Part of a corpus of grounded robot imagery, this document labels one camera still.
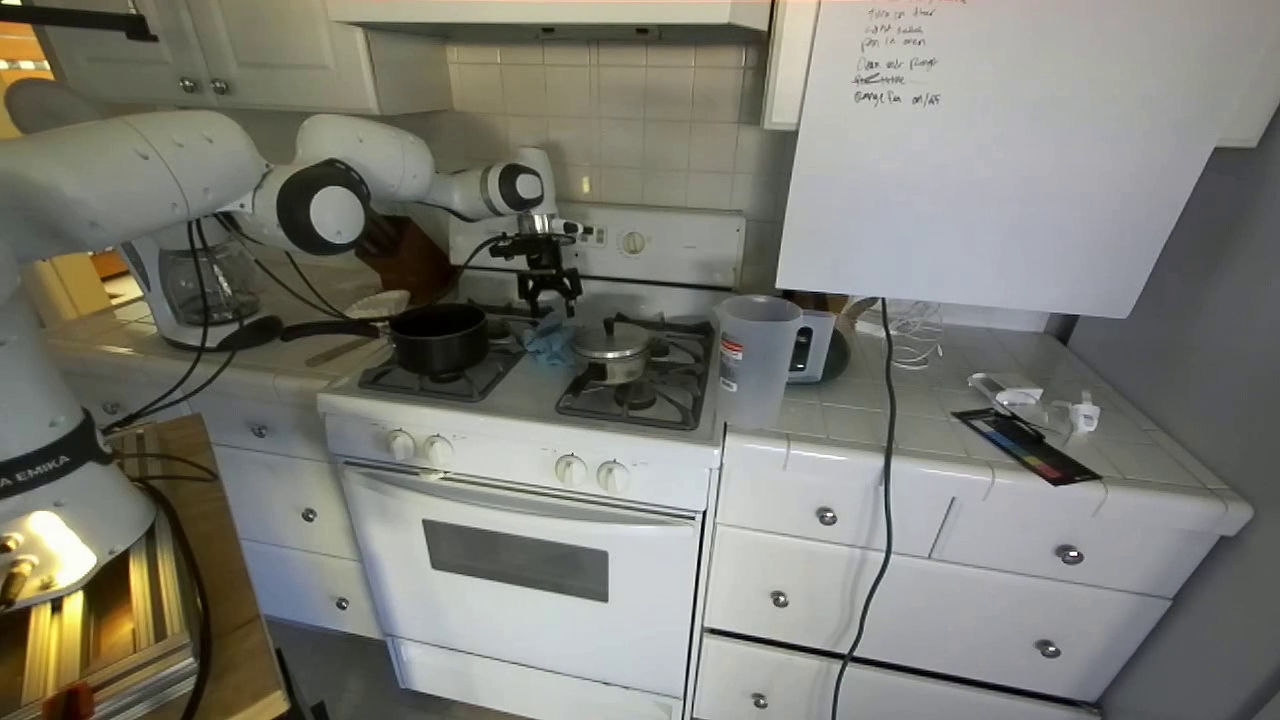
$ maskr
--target stove knob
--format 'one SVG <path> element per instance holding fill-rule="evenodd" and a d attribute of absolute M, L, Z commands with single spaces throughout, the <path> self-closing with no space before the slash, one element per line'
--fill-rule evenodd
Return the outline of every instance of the stove knob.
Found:
<path fill-rule="evenodd" d="M 574 451 L 558 455 L 558 480 L 560 482 L 580 482 L 588 474 L 588 465 Z"/>
<path fill-rule="evenodd" d="M 396 465 L 413 465 L 418 461 L 418 435 L 396 426 L 389 438 L 389 451 L 396 455 Z"/>
<path fill-rule="evenodd" d="M 449 435 L 427 435 L 427 467 L 433 471 L 449 471 L 449 465 L 452 465 L 452 444 L 449 444 Z"/>
<path fill-rule="evenodd" d="M 619 461 L 610 461 L 610 465 L 601 465 L 597 467 L 597 482 L 605 487 L 605 491 L 623 491 L 629 487 L 629 465 L 619 465 Z"/>

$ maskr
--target stove burner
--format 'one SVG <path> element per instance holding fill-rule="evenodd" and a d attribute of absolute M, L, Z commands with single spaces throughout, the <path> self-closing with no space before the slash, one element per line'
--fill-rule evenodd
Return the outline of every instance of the stove burner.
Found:
<path fill-rule="evenodd" d="M 394 397 L 446 397 L 446 399 L 486 399 L 523 354 L 521 322 L 531 322 L 523 311 L 486 306 L 490 311 L 490 351 L 473 366 L 452 376 L 420 376 L 383 361 L 362 376 L 362 387 Z"/>
<path fill-rule="evenodd" d="M 667 322 L 611 314 L 647 333 L 644 376 L 605 385 L 601 372 L 580 372 L 558 399 L 560 414 L 592 414 L 618 424 L 696 426 L 714 366 L 714 322 Z"/>
<path fill-rule="evenodd" d="M 644 381 L 642 385 L 618 385 L 611 387 L 611 399 L 629 411 L 644 411 L 658 404 L 658 387 L 647 387 Z"/>

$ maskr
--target oven window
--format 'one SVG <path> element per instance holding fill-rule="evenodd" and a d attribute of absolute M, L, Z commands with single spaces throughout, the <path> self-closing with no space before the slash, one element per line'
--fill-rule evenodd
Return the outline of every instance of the oven window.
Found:
<path fill-rule="evenodd" d="M 610 552 L 426 520 L 435 571 L 610 603 Z"/>

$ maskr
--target gas stove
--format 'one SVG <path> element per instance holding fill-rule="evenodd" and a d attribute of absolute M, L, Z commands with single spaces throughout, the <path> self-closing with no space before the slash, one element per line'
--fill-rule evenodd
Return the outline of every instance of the gas stove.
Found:
<path fill-rule="evenodd" d="M 707 314 L 745 218 L 575 218 L 592 242 L 570 253 L 574 322 L 642 327 L 642 376 L 601 376 L 549 342 L 558 322 L 500 314 L 452 385 L 378 364 L 324 387 L 324 435 L 403 687 L 515 717 L 680 717 L 722 467 Z M 452 258 L 506 229 L 469 233 L 449 233 Z M 512 271 L 482 262 L 455 300 L 512 304 Z"/>

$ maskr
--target floor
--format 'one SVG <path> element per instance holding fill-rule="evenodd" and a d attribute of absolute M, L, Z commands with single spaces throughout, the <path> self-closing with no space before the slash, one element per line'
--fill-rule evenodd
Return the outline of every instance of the floor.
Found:
<path fill-rule="evenodd" d="M 291 687 L 309 720 L 510 720 L 500 713 L 400 692 L 389 650 L 378 641 L 279 618 L 272 618 L 272 641 L 286 650 Z"/>

